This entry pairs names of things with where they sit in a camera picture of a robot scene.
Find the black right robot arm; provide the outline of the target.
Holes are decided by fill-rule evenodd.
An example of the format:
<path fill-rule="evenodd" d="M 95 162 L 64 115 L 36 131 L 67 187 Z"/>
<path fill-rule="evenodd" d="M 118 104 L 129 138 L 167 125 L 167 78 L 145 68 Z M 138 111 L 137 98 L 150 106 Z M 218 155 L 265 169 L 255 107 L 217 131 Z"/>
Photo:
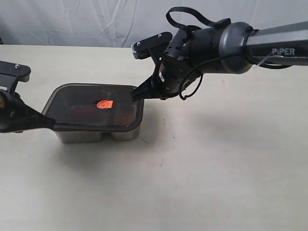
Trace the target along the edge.
<path fill-rule="evenodd" d="M 307 22 L 254 29 L 229 19 L 214 27 L 187 26 L 131 45 L 137 60 L 152 58 L 152 75 L 132 93 L 133 100 L 180 97 L 205 74 L 243 74 L 252 66 L 285 69 L 308 64 Z"/>

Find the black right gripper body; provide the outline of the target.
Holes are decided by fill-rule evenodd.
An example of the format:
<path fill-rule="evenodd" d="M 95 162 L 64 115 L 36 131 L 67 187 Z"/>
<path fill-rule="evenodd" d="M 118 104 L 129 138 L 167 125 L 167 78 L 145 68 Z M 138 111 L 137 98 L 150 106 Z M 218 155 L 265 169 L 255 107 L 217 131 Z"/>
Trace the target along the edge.
<path fill-rule="evenodd" d="M 178 96 L 180 84 L 191 69 L 186 61 L 164 55 L 153 74 L 131 92 L 132 100 L 165 100 Z"/>

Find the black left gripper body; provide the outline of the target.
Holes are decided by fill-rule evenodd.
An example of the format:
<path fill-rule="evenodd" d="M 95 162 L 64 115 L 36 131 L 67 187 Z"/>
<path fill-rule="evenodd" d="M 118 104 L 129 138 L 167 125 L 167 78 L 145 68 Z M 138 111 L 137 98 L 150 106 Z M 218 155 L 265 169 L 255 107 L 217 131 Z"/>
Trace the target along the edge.
<path fill-rule="evenodd" d="M 0 91 L 1 133 L 21 133 L 39 128 L 52 129 L 55 120 L 26 105 L 18 93 Z"/>

